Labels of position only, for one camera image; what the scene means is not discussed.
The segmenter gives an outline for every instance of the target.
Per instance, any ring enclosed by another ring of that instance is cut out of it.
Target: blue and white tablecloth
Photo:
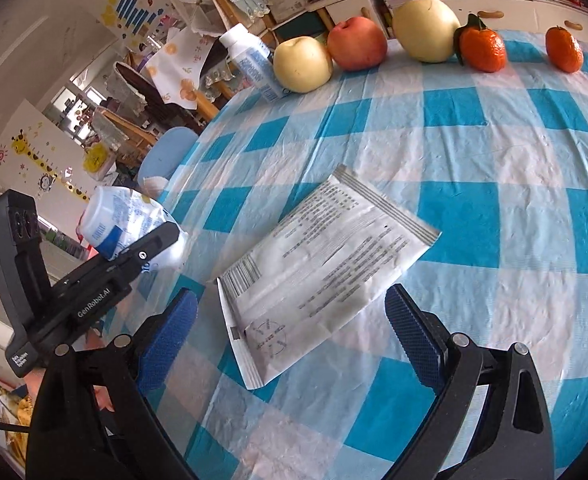
[[[344,163],[442,231],[401,282],[451,332],[532,351],[561,471],[588,440],[588,46],[549,65],[544,36],[505,32],[497,74],[427,65],[391,41],[377,69],[306,95],[232,99],[164,193],[190,234],[181,273],[152,272],[107,320],[133,332],[181,286],[199,318],[150,402],[207,480],[378,480],[421,423],[421,386],[379,299],[260,390],[243,386],[208,280]],[[482,406],[446,463],[458,462]]]

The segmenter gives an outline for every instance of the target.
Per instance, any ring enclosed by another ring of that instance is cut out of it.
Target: metal screw
[[[69,352],[69,346],[66,345],[65,343],[58,345],[54,351],[54,353],[59,357],[63,357],[63,355],[65,355],[68,352]]]
[[[527,348],[525,343],[516,343],[514,345],[514,350],[521,355],[529,354],[529,348]]]
[[[456,346],[465,347],[469,345],[469,338],[465,334],[457,333],[452,336],[452,341]]]
[[[125,348],[131,342],[132,342],[132,338],[130,336],[128,336],[127,334],[117,335],[114,338],[114,346],[116,346],[116,348]]]

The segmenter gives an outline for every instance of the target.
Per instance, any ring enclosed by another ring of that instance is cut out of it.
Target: white bottle cap
[[[245,28],[243,23],[238,23],[237,25],[234,25],[234,27],[230,28],[225,34],[223,34],[218,39],[225,48],[229,48],[234,43],[239,41],[242,37],[244,37],[245,34],[249,33],[249,30]]]

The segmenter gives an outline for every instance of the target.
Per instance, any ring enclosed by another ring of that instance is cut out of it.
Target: tangerine
[[[552,27],[544,37],[550,61],[569,74],[582,68],[585,57],[576,38],[563,27]]]
[[[507,64],[504,41],[475,14],[469,15],[467,25],[456,30],[454,47],[461,64],[482,72],[498,72]]]

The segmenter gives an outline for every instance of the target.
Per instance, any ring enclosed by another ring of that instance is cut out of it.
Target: plastic tablecloth
[[[556,70],[544,36],[504,32],[509,63],[484,74],[411,60],[396,41],[368,72],[275,104],[248,89],[210,124],[162,201],[190,235],[180,270],[142,276],[106,319],[133,333],[178,288],[199,317],[149,402],[207,480],[376,480],[434,397],[379,298],[264,388],[248,391],[210,280],[266,235],[339,163],[442,231],[400,278],[424,310],[477,344],[531,350],[557,473],[588,440],[588,45]],[[445,466],[461,460],[477,389]]]

